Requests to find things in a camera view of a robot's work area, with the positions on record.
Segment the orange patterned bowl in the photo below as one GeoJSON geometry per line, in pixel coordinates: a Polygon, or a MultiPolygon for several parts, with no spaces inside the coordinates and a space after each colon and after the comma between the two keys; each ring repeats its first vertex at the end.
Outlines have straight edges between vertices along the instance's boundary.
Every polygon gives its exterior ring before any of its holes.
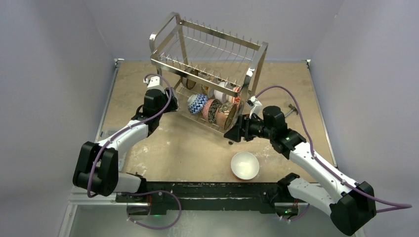
{"type": "Polygon", "coordinates": [[[237,94],[237,96],[231,97],[230,102],[231,103],[234,103],[234,104],[239,104],[240,103],[240,100],[241,100],[241,94],[240,94],[241,87],[240,86],[236,86],[236,87],[233,88],[233,91],[234,92],[237,92],[238,94],[237,94]]]}

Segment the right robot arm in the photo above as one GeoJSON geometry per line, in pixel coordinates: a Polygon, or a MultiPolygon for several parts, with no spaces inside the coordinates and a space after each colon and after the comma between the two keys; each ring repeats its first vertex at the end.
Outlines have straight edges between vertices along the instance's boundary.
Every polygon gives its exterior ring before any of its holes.
{"type": "Polygon", "coordinates": [[[343,234],[353,235],[377,214],[373,200],[374,190],[366,181],[358,183],[339,172],[319,154],[311,153],[310,144],[295,130],[288,128],[286,118],[277,106],[262,110],[263,117],[239,115],[236,123],[224,134],[234,142],[268,139],[276,152],[291,160],[318,183],[312,185],[296,174],[289,174],[277,188],[280,199],[300,199],[329,215],[343,234]]]}

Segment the black leaf patterned bowl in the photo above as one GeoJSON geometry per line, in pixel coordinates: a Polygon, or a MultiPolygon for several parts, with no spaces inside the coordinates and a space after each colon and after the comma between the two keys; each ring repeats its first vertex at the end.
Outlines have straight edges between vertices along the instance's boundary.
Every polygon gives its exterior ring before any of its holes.
{"type": "Polygon", "coordinates": [[[209,123],[216,123],[216,112],[221,105],[220,100],[209,99],[201,110],[203,118],[209,123]]]}

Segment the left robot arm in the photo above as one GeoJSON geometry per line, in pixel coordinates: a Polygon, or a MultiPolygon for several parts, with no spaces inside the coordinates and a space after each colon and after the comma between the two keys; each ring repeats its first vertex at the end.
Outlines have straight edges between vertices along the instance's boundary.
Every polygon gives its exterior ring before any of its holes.
{"type": "Polygon", "coordinates": [[[178,110],[177,94],[172,87],[148,89],[144,103],[128,124],[113,136],[97,143],[85,142],[80,150],[73,185],[91,191],[91,196],[128,193],[135,202],[147,197],[145,178],[119,172],[118,159],[139,141],[149,137],[159,126],[164,113],[178,110]]]}

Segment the large plain white bowl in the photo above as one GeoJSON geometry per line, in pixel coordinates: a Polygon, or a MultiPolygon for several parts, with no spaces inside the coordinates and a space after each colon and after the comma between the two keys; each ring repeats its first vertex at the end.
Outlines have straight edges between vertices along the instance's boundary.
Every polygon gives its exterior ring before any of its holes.
{"type": "Polygon", "coordinates": [[[256,156],[249,152],[236,153],[230,162],[233,175],[243,181],[255,178],[260,169],[260,165],[256,156]]]}

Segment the brown glazed bowl stack top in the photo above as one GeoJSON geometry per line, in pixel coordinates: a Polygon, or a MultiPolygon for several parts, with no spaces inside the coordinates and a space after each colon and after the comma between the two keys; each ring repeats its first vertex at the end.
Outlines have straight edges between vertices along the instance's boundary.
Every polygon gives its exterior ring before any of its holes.
{"type": "Polygon", "coordinates": [[[230,126],[236,110],[237,104],[235,103],[226,102],[222,104],[215,114],[216,124],[226,130],[230,126]]]}

